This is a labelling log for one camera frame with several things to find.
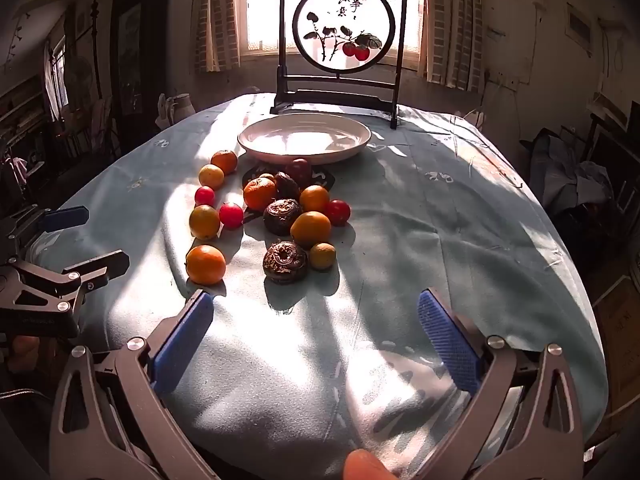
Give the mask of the person's left hand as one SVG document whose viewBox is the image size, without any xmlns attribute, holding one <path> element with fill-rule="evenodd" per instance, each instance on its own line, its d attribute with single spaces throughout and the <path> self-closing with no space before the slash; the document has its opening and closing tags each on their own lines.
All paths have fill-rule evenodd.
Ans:
<svg viewBox="0 0 640 480">
<path fill-rule="evenodd" d="M 12 342 L 12 353 L 8 361 L 11 372 L 29 372 L 38 361 L 40 340 L 34 336 L 15 336 Z"/>
</svg>

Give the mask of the person's right hand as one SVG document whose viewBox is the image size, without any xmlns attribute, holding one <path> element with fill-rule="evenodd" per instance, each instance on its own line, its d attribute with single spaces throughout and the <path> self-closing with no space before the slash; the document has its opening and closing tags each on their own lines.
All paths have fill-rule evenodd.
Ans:
<svg viewBox="0 0 640 480">
<path fill-rule="evenodd" d="M 346 457 L 344 480 L 397 480 L 384 464 L 366 450 L 355 450 Z"/>
</svg>

